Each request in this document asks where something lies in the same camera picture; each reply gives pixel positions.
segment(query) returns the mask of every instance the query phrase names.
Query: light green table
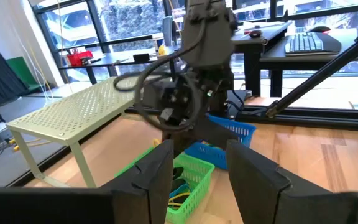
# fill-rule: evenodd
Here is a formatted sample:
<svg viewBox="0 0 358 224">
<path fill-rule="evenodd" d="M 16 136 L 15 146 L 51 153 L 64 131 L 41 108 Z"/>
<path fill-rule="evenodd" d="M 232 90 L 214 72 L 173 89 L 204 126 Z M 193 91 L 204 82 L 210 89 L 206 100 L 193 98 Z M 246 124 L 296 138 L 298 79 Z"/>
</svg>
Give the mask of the light green table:
<svg viewBox="0 0 358 224">
<path fill-rule="evenodd" d="M 96 187 L 78 141 L 134 104 L 133 92 L 118 92 L 113 80 L 109 78 L 7 124 L 35 178 L 52 186 L 68 187 L 41 173 L 22 133 L 70 146 L 86 185 Z M 133 86 L 135 81 L 123 80 L 119 86 Z"/>
</svg>

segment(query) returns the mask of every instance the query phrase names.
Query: green basket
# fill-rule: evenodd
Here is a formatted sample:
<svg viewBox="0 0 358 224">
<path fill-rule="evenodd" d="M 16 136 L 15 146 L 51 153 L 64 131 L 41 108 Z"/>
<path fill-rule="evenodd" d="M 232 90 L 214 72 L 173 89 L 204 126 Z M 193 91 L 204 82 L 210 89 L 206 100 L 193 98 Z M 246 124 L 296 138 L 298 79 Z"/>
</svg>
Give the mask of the green basket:
<svg viewBox="0 0 358 224">
<path fill-rule="evenodd" d="M 153 149 L 154 147 L 150 147 L 143 154 L 136 157 L 131 164 L 125 166 L 122 171 L 118 172 L 116 177 L 131 168 L 139 159 L 143 158 Z M 215 166 L 212 163 L 196 159 L 186 154 L 177 156 L 173 160 L 173 166 L 181 166 L 184 168 L 181 177 L 188 182 L 193 190 L 185 203 L 183 203 L 178 210 L 169 207 L 167 209 L 167 216 L 165 219 L 174 224 L 182 224 L 186 222 L 187 218 L 208 192 L 209 185 L 211 184 L 211 174 Z"/>
</svg>

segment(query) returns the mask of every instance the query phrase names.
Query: keyboard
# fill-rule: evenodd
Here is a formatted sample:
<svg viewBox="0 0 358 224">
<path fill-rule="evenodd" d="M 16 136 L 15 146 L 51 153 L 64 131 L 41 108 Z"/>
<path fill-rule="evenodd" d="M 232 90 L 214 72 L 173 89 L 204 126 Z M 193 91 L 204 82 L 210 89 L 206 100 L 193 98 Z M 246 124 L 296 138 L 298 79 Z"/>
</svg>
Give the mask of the keyboard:
<svg viewBox="0 0 358 224">
<path fill-rule="evenodd" d="M 287 56 L 337 54 L 342 44 L 328 34 L 307 32 L 287 37 L 285 54 Z"/>
</svg>

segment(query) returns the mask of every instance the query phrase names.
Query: computer mouse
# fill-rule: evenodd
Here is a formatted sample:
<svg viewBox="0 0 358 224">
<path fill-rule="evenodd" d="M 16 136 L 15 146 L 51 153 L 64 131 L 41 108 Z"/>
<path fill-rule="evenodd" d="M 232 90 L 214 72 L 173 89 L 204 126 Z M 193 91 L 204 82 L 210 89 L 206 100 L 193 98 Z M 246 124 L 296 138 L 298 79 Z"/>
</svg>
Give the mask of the computer mouse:
<svg viewBox="0 0 358 224">
<path fill-rule="evenodd" d="M 261 30 L 253 30 L 249 33 L 249 36 L 251 38 L 258 38 L 262 35 L 262 31 Z"/>
<path fill-rule="evenodd" d="M 327 32 L 331 29 L 327 26 L 316 26 L 315 28 L 309 30 L 309 32 Z"/>
</svg>

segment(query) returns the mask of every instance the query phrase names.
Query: blue basket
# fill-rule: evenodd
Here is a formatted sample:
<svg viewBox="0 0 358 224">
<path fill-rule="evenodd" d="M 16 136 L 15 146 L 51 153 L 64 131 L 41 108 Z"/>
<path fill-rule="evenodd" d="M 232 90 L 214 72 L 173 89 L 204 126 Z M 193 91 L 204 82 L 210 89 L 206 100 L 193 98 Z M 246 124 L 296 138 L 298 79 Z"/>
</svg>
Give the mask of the blue basket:
<svg viewBox="0 0 358 224">
<path fill-rule="evenodd" d="M 217 118 L 215 116 L 209 116 L 209 120 L 237 133 L 239 142 L 243 143 L 243 145 L 249 147 L 251 144 L 252 134 L 256 130 L 254 125 L 238 123 L 228 119 Z M 196 142 L 186 149 L 185 153 L 189 156 L 210 162 L 221 169 L 227 170 L 226 152 L 218 147 Z"/>
</svg>

